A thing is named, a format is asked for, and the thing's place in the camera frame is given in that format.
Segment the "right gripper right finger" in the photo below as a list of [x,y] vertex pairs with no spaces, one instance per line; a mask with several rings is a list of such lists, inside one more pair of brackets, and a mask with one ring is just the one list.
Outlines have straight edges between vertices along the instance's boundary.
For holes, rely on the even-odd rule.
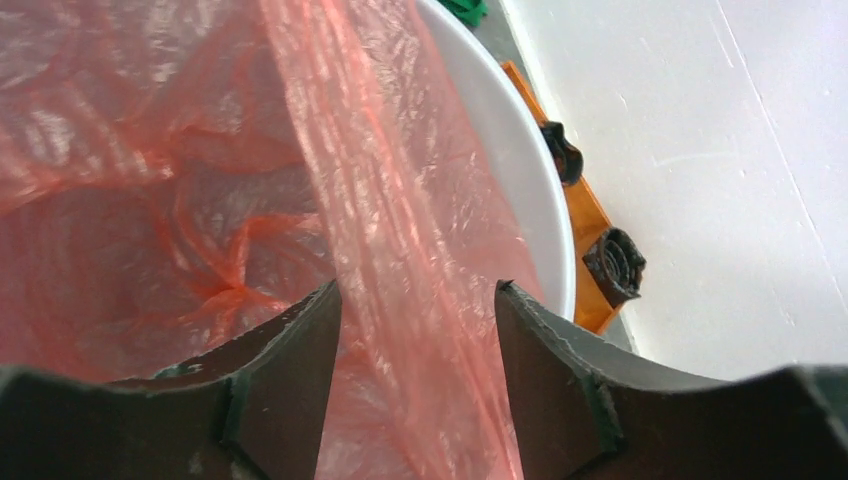
[[843,479],[847,370],[737,381],[679,371],[568,322],[511,281],[495,291],[528,479]]

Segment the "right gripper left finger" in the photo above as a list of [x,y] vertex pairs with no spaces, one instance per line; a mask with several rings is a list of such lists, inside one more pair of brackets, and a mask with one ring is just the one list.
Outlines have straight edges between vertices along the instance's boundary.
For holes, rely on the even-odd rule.
[[327,283],[150,378],[1,369],[5,479],[311,479],[339,344]]

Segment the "red plastic trash bag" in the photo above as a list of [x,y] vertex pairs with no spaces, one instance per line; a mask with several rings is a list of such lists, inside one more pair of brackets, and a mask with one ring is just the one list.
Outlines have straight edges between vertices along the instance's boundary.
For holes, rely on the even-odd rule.
[[311,479],[518,479],[539,283],[412,1],[5,1],[1,369],[150,378],[327,283]]

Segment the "grey trash bin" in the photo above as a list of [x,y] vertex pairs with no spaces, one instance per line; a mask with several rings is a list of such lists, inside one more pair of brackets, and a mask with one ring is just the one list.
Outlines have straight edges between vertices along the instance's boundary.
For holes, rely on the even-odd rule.
[[571,321],[577,286],[573,232],[536,120],[503,67],[466,26],[437,1],[416,5],[517,217],[541,284],[541,302]]

